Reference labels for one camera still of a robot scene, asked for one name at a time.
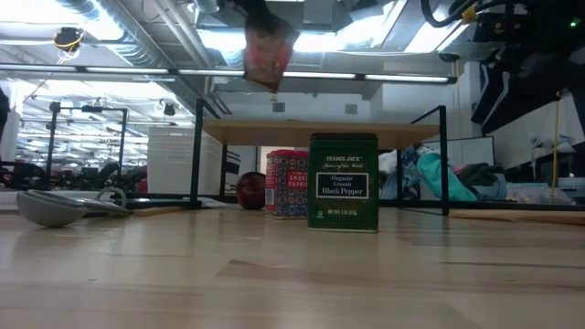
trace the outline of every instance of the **wooden table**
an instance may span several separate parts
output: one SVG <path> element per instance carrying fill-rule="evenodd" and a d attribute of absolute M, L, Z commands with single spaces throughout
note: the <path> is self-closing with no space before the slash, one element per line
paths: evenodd
<path fill-rule="evenodd" d="M 224 145 L 307 147 L 314 133 L 374 133 L 379 149 L 405 149 L 439 134 L 439 125 L 206 120 L 203 130 Z"/>

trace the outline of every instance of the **trader joe's label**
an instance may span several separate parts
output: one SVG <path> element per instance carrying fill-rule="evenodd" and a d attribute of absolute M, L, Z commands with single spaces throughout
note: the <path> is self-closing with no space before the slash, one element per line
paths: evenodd
<path fill-rule="evenodd" d="M 367 173 L 317 173 L 317 198 L 367 199 Z"/>

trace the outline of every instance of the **light wood tabletop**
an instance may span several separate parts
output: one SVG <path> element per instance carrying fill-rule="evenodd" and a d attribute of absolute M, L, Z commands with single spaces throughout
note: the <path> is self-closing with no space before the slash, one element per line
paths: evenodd
<path fill-rule="evenodd" d="M 307 147 L 314 133 L 374 133 L 379 149 L 404 149 L 439 133 L 438 125 L 302 121 L 205 120 L 203 130 L 225 145 Z"/>
<path fill-rule="evenodd" d="M 2 329 L 582 328 L 585 229 L 380 209 L 380 233 L 236 207 L 0 217 Z"/>

